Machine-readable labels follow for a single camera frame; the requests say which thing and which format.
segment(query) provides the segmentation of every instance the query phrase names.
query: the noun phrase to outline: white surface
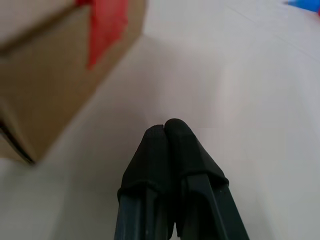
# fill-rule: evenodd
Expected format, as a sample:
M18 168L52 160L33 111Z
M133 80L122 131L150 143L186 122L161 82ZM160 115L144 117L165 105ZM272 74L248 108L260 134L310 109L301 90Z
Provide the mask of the white surface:
M0 45L72 6L74 0L1 0Z
M316 19L275 0L150 1L147 36L47 159L1 162L3 239L113 239L122 174L145 129L169 118L229 178L251 240L318 239Z

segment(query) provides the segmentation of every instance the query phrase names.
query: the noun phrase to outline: cardboard box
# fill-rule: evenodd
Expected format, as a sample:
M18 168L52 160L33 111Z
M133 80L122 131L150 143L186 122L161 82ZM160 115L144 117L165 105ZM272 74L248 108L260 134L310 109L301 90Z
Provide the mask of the cardboard box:
M145 0L129 0L122 38L91 70L89 6L68 8L0 46L1 158L33 163L45 155L140 36L145 10Z

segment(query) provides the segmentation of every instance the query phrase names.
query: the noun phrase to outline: blue object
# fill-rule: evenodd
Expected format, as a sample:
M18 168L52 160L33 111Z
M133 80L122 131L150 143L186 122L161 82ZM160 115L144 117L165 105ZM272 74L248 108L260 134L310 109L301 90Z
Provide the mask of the blue object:
M320 0L293 0L287 3L301 9L306 9L312 12L318 12L320 9Z

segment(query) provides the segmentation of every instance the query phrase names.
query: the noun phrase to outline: white floor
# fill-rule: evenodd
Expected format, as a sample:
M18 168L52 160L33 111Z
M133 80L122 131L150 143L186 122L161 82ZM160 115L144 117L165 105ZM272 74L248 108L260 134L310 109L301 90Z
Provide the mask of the white floor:
M150 0L142 37L42 164L0 168L4 240L112 240L145 129L181 118L251 240L320 233L320 18L282 0Z

